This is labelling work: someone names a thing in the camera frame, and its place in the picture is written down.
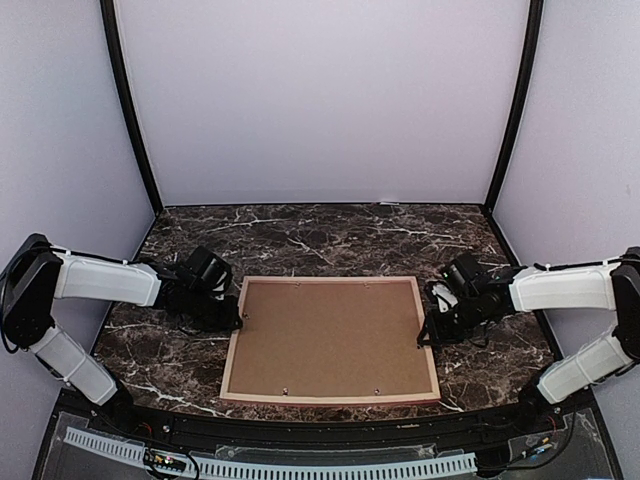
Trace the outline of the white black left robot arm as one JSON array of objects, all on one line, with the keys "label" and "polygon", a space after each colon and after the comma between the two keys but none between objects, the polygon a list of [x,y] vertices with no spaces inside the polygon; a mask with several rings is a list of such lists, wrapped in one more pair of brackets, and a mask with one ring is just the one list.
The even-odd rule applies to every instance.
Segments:
[{"label": "white black left robot arm", "polygon": [[230,265],[205,247],[184,261],[128,261],[55,245],[29,235],[1,273],[1,340],[7,352],[32,353],[68,386],[102,408],[120,436],[141,427],[140,412],[117,377],[56,319],[83,303],[128,304],[190,320],[199,331],[242,327],[238,299],[230,294]]}]

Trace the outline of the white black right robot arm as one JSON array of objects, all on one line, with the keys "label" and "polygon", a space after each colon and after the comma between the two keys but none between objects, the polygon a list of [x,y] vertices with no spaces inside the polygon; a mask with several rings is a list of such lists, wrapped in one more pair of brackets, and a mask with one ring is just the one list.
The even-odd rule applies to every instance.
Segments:
[{"label": "white black right robot arm", "polygon": [[534,432],[549,412],[574,394],[621,376],[639,363],[639,249],[600,261],[515,265],[490,271],[471,253],[446,264],[425,293],[418,347],[439,349],[471,339],[478,329],[518,313],[544,312],[556,319],[607,319],[572,353],[535,373],[518,393],[510,425]]}]

